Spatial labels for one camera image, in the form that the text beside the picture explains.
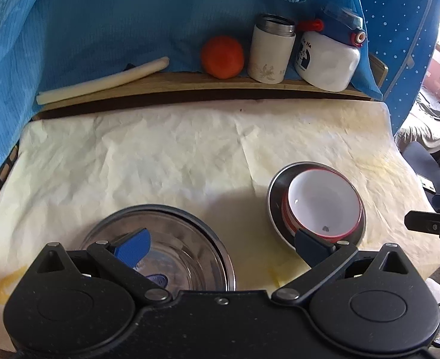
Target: orange fruit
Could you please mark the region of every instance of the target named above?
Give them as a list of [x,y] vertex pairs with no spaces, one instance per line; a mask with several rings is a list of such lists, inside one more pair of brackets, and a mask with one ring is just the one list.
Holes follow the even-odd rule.
[[245,63],[241,44],[229,36],[216,36],[206,42],[201,60],[205,71],[219,79],[238,75]]

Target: crumpled paper sheet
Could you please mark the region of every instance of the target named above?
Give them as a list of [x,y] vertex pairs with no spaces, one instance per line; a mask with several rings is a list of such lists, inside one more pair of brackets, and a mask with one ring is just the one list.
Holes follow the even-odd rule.
[[271,228],[265,200],[275,173],[298,161],[355,185],[368,220],[360,248],[396,242],[425,278],[440,265],[440,239],[404,227],[408,211],[432,209],[383,103],[215,101],[35,121],[0,195],[0,348],[13,350],[5,301],[42,247],[75,249],[131,205],[167,204],[203,220],[224,243],[238,290],[271,292],[305,272]]

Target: polka dot curtain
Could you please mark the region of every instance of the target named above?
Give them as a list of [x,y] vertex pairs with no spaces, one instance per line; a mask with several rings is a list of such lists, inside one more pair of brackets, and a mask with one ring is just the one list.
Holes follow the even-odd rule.
[[388,66],[383,101],[395,133],[408,116],[435,48],[440,0],[361,0],[369,51]]

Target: screw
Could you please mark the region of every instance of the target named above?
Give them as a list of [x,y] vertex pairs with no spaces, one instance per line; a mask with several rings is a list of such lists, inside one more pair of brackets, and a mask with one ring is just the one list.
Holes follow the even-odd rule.
[[150,301],[164,301],[168,298],[169,293],[164,289],[148,289],[145,292],[145,298]]
[[300,293],[298,293],[295,289],[291,289],[289,287],[278,289],[274,293],[279,300],[284,302],[295,301],[295,299],[300,298]]
[[217,297],[215,298],[215,301],[217,302],[218,305],[228,305],[230,303],[228,298],[223,298],[223,297]]

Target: metal bowl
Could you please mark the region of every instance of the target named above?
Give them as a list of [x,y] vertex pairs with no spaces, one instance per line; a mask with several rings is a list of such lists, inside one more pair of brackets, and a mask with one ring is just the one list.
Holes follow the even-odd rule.
[[151,248],[134,269],[163,283],[174,297],[180,290],[235,290],[233,265],[217,235],[195,216],[170,206],[138,205],[111,214],[81,248],[139,228],[149,230]]
[[[292,249],[295,249],[295,235],[286,227],[285,223],[283,222],[283,218],[281,216],[281,201],[284,193],[288,189],[288,186],[290,185],[293,178],[295,178],[302,171],[311,168],[324,168],[333,171],[334,173],[344,178],[344,176],[335,169],[330,168],[321,163],[317,163],[317,162],[292,163],[291,165],[282,168],[273,177],[272,182],[268,187],[268,192],[266,195],[266,208],[270,221],[273,225],[273,228],[279,234],[279,236],[286,242],[286,244]],[[358,224],[358,228],[354,230],[351,234],[346,236],[343,240],[358,245],[365,236],[365,231],[367,227],[367,217],[365,213],[365,205],[363,204],[363,200],[361,199],[360,194],[357,192],[357,190],[353,185],[351,185],[351,187],[355,190],[356,194],[360,199],[360,203],[361,203],[360,223]]]

